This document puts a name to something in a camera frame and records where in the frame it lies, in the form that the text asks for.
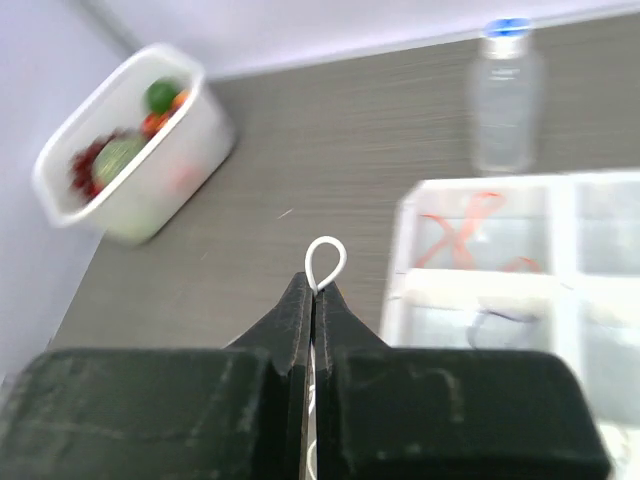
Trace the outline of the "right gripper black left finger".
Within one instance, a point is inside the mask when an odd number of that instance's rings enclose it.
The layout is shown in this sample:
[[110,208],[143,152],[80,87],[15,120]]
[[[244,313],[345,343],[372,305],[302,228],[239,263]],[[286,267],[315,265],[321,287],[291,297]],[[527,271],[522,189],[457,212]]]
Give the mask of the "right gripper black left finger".
[[313,294],[303,273],[221,348],[53,350],[1,410],[5,479],[300,479]]

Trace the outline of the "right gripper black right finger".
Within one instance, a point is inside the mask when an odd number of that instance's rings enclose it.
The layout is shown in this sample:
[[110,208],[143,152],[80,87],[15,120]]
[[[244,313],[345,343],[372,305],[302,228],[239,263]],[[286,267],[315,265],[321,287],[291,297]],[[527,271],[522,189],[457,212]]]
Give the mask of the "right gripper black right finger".
[[539,351],[387,345],[335,285],[314,306],[321,479],[607,479],[582,389]]

